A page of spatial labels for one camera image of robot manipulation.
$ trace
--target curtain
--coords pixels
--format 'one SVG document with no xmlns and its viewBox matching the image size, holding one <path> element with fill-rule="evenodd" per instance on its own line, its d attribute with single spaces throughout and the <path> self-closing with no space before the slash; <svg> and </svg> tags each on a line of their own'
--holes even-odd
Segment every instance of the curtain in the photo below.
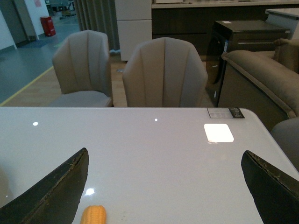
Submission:
<svg viewBox="0 0 299 224">
<path fill-rule="evenodd" d="M 119 50 L 114 0 L 74 0 L 80 30 L 107 34 L 110 50 Z"/>
</svg>

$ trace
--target red container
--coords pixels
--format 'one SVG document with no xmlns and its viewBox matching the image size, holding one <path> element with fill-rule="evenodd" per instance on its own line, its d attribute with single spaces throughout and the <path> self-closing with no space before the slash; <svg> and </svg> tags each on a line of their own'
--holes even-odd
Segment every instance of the red container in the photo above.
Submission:
<svg viewBox="0 0 299 224">
<path fill-rule="evenodd" d="M 41 23 L 46 36 L 54 36 L 56 34 L 51 16 L 41 17 Z"/>
</svg>

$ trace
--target wooden floor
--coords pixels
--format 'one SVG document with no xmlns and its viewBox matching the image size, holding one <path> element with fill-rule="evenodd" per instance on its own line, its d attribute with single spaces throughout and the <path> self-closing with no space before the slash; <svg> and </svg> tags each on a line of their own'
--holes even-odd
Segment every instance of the wooden floor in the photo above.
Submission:
<svg viewBox="0 0 299 224">
<path fill-rule="evenodd" d="M 111 76 L 114 107 L 126 107 L 126 96 L 122 82 L 122 70 L 126 63 L 119 54 L 111 55 Z M 61 95 L 54 69 L 49 69 L 22 90 L 6 100 L 1 106 L 45 107 Z M 213 107 L 207 94 L 204 95 L 201 107 Z"/>
</svg>

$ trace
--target countertop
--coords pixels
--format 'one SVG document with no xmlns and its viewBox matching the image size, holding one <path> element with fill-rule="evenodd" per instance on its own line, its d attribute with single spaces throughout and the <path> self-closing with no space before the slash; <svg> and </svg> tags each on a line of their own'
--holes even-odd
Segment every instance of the countertop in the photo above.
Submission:
<svg viewBox="0 0 299 224">
<path fill-rule="evenodd" d="M 299 18 L 299 8 L 277 8 L 277 9 L 267 9 L 267 14 L 279 14 L 286 15 L 290 17 L 295 17 L 295 19 Z"/>
<path fill-rule="evenodd" d="M 299 4 L 299 0 L 211 0 L 184 3 L 152 4 L 152 8 L 232 7 Z"/>
</svg>

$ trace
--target corn toy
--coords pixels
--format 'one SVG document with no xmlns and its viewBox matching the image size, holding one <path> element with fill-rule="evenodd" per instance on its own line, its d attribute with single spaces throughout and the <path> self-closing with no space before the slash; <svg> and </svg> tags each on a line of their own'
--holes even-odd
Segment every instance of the corn toy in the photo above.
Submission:
<svg viewBox="0 0 299 224">
<path fill-rule="evenodd" d="M 88 206 L 84 211 L 80 224 L 105 224 L 106 210 L 102 205 Z"/>
</svg>

